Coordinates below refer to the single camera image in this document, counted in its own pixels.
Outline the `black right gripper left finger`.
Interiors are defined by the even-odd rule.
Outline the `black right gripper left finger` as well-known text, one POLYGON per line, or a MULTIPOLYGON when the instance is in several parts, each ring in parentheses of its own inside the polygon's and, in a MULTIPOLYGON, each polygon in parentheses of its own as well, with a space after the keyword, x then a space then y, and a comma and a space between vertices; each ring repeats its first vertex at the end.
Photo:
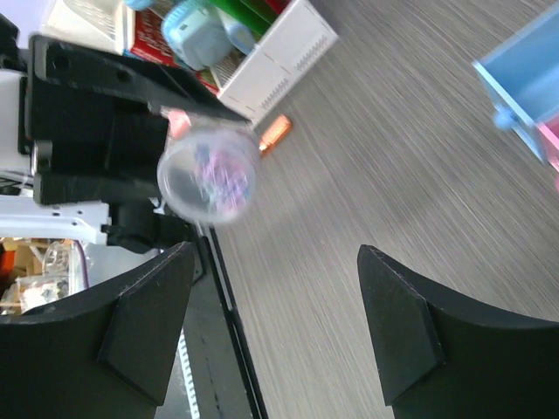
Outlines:
POLYGON ((193 246, 181 243, 83 292, 2 317, 2 417, 153 417, 194 268, 193 246))

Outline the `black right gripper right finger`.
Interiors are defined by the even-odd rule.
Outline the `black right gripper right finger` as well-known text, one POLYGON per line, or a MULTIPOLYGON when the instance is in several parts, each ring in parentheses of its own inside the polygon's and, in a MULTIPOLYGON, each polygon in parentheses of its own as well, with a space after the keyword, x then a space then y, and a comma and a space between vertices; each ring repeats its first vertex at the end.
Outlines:
POLYGON ((557 417, 556 322, 482 303, 371 245, 359 249, 357 268, 395 417, 557 417))

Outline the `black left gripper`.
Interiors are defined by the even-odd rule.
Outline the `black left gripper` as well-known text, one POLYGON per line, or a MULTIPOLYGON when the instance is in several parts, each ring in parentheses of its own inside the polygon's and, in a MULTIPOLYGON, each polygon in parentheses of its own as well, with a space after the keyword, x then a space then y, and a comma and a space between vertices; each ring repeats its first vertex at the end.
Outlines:
POLYGON ((184 70, 56 38, 29 38, 25 137, 36 146, 39 205, 160 198, 156 183, 86 175, 152 175, 165 149, 162 106, 222 120, 249 120, 184 70))

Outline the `orange highlighter marker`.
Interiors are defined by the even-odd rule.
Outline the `orange highlighter marker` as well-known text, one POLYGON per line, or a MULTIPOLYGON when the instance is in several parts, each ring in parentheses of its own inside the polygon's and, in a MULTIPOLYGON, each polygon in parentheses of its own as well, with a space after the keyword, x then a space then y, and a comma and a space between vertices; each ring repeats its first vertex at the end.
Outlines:
POLYGON ((284 114, 278 116, 260 137, 260 156, 264 157, 269 154, 290 134, 292 129, 293 123, 287 116, 284 114))

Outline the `sky blue drawer box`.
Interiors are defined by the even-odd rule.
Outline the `sky blue drawer box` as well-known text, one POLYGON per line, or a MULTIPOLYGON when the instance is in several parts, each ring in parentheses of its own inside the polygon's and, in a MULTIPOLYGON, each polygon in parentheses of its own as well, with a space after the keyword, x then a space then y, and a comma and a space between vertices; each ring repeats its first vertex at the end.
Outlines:
POLYGON ((515 132, 540 161, 538 125, 558 113, 558 5, 498 45, 473 68, 493 104, 493 123, 515 132))

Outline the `pink drawer box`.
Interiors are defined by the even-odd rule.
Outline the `pink drawer box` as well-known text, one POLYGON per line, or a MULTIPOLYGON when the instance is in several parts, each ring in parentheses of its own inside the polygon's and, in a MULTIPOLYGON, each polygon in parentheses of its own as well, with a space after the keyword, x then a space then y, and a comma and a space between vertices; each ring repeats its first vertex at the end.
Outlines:
POLYGON ((549 165, 559 173, 559 118, 540 123, 538 131, 549 165))

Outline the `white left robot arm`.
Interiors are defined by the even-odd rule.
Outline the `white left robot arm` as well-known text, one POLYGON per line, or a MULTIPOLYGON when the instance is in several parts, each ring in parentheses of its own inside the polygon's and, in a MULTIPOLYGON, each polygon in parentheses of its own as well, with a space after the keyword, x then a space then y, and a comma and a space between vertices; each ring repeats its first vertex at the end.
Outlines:
POLYGON ((245 119, 186 71, 40 34, 21 50, 18 34, 2 20, 1 167, 29 170, 33 193, 2 198, 2 234, 154 248, 162 110, 245 119))

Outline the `red book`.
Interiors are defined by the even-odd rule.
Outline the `red book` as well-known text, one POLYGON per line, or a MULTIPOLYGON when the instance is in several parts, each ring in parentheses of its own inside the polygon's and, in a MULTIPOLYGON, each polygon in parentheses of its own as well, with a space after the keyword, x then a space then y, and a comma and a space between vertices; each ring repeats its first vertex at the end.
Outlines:
POLYGON ((162 21, 168 13, 159 17, 151 9, 136 11, 133 17, 134 27, 128 30, 125 53, 160 65, 189 70, 208 90, 217 94, 217 83, 207 68, 200 71, 192 70, 169 48, 161 30, 162 21))

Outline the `light blue headphone case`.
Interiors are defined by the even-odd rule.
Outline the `light blue headphone case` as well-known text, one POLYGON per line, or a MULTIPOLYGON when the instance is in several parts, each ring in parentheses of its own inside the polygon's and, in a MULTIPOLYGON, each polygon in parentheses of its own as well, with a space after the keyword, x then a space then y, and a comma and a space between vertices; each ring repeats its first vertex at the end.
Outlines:
POLYGON ((233 46, 215 8, 207 1, 182 1, 162 21, 171 51, 194 71, 227 57, 233 46))

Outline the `light blue headphones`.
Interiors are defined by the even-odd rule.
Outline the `light blue headphones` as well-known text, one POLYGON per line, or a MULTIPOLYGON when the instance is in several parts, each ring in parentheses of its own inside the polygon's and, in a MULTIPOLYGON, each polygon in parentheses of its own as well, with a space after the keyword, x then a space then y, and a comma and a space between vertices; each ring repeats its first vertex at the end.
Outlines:
POLYGON ((249 55, 256 45, 250 29, 235 20, 223 20, 222 24, 231 44, 244 55, 249 55))

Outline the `green plastic folder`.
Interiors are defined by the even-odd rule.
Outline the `green plastic folder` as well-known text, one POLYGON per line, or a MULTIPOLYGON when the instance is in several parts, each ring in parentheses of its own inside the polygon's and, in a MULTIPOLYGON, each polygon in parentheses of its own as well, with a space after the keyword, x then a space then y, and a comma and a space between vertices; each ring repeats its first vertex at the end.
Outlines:
POLYGON ((268 31, 278 16, 264 0, 210 0, 210 3, 259 36, 268 31))

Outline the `white mesh file organizer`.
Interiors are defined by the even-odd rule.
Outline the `white mesh file organizer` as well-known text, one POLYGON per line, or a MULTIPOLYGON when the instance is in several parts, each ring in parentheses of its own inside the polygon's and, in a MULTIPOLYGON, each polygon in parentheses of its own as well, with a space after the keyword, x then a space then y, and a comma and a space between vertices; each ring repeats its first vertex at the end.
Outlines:
MULTIPOLYGON (((42 31, 92 48, 124 53, 135 11, 121 1, 52 1, 42 31)), ((211 68, 217 98, 252 124, 261 122, 334 45, 334 29, 308 1, 292 1, 239 63, 211 68)))

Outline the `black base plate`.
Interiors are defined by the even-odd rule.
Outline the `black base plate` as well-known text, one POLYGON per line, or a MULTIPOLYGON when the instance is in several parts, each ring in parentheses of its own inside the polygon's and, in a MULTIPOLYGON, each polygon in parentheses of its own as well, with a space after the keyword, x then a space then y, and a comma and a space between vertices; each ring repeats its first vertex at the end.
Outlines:
POLYGON ((177 357, 192 418, 268 417, 217 233, 192 226, 195 280, 177 357))

